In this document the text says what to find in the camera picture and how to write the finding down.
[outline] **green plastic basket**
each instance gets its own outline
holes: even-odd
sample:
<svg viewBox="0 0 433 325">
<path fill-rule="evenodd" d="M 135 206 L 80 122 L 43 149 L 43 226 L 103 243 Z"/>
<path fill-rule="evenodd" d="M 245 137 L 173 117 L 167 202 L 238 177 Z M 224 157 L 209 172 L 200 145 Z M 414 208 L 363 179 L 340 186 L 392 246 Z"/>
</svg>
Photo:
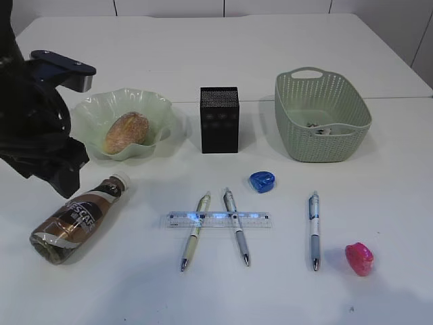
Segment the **green plastic basket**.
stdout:
<svg viewBox="0 0 433 325">
<path fill-rule="evenodd" d="M 294 78 L 293 74 L 300 71 L 314 71 L 321 76 Z M 289 155 L 306 163 L 346 160 L 371 125 L 365 102 L 346 78 L 310 67 L 278 75 L 275 118 Z"/>
</svg>

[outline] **coffee bottle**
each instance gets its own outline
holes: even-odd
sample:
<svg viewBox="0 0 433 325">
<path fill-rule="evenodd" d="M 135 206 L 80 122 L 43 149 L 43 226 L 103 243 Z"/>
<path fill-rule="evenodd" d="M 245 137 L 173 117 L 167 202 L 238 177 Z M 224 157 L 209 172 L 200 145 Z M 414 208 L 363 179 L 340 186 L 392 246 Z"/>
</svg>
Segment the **coffee bottle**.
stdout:
<svg viewBox="0 0 433 325">
<path fill-rule="evenodd" d="M 125 173 L 118 172 L 68 201 L 32 232 L 30 243 L 48 262 L 63 263 L 95 233 L 130 182 Z"/>
</svg>

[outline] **black speaker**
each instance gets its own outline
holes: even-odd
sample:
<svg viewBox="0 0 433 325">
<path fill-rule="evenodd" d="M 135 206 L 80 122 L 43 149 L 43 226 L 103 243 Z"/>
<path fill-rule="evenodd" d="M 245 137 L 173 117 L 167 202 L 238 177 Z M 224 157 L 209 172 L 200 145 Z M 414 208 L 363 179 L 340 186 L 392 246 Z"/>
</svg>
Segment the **black speaker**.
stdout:
<svg viewBox="0 0 433 325">
<path fill-rule="evenodd" d="M 237 87 L 200 89 L 202 153 L 237 153 L 239 141 L 239 99 Z"/>
</svg>

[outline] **bread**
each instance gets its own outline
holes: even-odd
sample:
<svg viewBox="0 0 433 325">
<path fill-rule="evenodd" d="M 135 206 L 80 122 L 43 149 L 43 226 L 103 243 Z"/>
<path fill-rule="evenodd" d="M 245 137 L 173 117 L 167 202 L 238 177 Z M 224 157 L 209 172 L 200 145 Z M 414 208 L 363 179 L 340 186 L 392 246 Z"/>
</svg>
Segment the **bread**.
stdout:
<svg viewBox="0 0 433 325">
<path fill-rule="evenodd" d="M 130 144 L 142 144 L 149 129 L 148 119 L 137 112 L 122 115 L 107 132 L 103 149 L 108 154 L 117 154 Z"/>
</svg>

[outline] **white wall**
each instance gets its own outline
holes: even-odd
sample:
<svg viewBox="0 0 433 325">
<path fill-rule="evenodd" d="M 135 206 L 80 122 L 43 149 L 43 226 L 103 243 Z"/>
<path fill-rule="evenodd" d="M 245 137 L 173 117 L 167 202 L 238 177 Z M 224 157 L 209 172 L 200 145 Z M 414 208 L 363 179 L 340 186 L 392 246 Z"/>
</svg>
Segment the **white wall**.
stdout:
<svg viewBox="0 0 433 325">
<path fill-rule="evenodd" d="M 116 0 L 119 16 L 223 17 L 224 0 Z"/>
<path fill-rule="evenodd" d="M 324 14 L 331 0 L 225 0 L 225 15 Z"/>
<path fill-rule="evenodd" d="M 45 16 L 115 16 L 115 13 L 113 0 L 14 0 L 11 19 L 16 34 L 34 19 Z"/>
<path fill-rule="evenodd" d="M 411 65 L 433 10 L 433 0 L 333 0 L 331 13 L 358 15 Z"/>
<path fill-rule="evenodd" d="M 429 86 L 433 87 L 433 20 L 428 25 L 412 68 Z"/>
<path fill-rule="evenodd" d="M 358 15 L 433 87 L 433 0 L 115 0 L 119 16 L 221 17 L 248 14 Z M 12 26 L 22 32 L 41 16 L 115 16 L 113 0 L 14 0 Z"/>
</svg>

